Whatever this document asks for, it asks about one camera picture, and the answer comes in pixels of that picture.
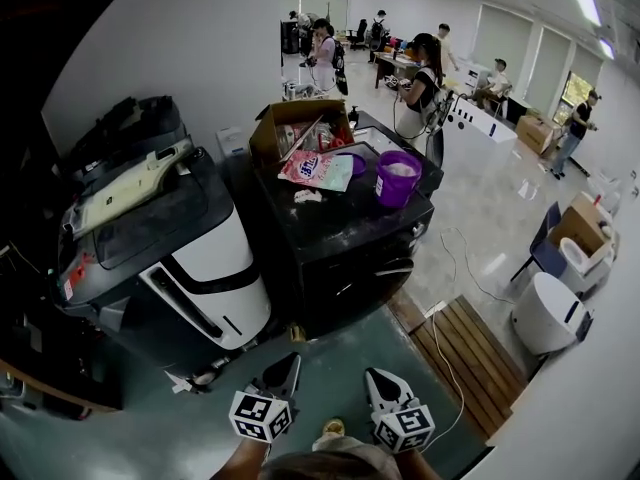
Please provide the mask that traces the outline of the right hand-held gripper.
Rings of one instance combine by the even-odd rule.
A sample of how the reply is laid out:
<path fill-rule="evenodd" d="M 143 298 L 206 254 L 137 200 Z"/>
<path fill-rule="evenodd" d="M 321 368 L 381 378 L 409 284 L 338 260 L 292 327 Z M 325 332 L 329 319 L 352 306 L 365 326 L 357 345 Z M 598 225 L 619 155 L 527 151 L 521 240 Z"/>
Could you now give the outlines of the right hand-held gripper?
<path fill-rule="evenodd" d="M 399 454 L 424 447 L 435 431 L 429 408 L 397 375 L 369 367 L 364 372 L 366 401 L 374 412 L 373 436 L 388 452 Z"/>

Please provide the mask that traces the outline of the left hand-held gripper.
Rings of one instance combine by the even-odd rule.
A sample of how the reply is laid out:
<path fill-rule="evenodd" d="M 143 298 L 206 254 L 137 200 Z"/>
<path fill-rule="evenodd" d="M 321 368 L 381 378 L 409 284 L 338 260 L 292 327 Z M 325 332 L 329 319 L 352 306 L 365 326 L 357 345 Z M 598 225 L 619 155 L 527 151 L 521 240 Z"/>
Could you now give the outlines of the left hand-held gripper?
<path fill-rule="evenodd" d="M 291 352 L 267 367 L 244 391 L 236 391 L 229 420 L 242 438 L 273 443 L 286 433 L 298 410 L 294 395 L 299 389 L 301 356 Z"/>

